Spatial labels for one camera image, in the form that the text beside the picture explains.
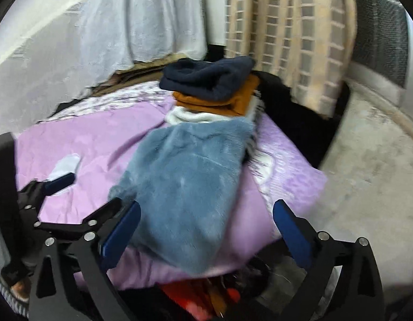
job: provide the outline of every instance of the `white lace curtain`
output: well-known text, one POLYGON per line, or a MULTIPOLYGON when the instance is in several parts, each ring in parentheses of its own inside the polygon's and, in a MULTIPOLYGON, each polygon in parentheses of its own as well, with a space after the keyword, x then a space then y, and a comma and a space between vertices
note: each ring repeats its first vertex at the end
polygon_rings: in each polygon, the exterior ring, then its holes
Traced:
POLYGON ((201 0, 16 0, 0 24, 0 133, 175 52, 205 55, 201 0))

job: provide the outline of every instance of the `beige checkered curtain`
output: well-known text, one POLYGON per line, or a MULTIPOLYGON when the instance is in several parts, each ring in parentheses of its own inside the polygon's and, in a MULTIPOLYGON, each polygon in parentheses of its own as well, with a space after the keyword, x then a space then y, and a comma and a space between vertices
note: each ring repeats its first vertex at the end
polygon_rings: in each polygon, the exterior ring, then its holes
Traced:
POLYGON ((251 55, 293 100, 332 116, 356 34, 355 0, 226 0, 226 57, 251 55))

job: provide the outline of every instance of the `bed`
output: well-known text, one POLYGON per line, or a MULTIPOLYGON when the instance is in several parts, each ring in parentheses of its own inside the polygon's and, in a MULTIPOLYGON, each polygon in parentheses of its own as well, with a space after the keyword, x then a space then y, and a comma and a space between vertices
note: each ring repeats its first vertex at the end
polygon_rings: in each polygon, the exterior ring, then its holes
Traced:
MULTIPOLYGON (((19 187, 33 178, 48 178, 65 156, 77 154, 81 160, 75 185, 47 198, 40 219, 79 223, 103 205, 138 142, 147 131, 166 124, 164 117, 174 102, 171 92, 160 89, 158 81, 146 82, 85 99, 22 133, 17 140, 19 187)), ((222 248, 204 276, 241 267, 280 237, 271 213, 274 201, 283 198, 296 214, 303 215, 315 205, 325 185, 325 175, 310 166, 267 115, 263 115, 258 128, 257 150, 243 167, 222 248)), ((119 290, 189 277, 133 247, 126 249, 108 275, 119 290)), ((84 284, 80 276, 77 279, 84 284)))

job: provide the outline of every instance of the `wall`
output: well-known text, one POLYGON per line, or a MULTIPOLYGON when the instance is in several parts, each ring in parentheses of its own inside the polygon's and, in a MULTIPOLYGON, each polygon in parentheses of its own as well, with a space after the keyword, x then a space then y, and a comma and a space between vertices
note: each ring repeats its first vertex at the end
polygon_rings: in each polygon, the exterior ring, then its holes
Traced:
POLYGON ((209 44, 225 45, 224 0, 206 0, 206 29, 209 44))

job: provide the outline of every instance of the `red cloth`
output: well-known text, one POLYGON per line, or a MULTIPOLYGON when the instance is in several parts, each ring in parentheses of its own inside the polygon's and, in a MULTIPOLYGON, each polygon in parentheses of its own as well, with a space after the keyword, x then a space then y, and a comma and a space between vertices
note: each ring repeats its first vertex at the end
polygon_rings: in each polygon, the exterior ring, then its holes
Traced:
MULTIPOLYGON (((185 280, 161 286, 165 294, 197 321, 207 321, 216 316, 209 297, 206 279, 185 280)), ((237 290, 227 289, 228 296, 237 303, 240 295, 237 290)))

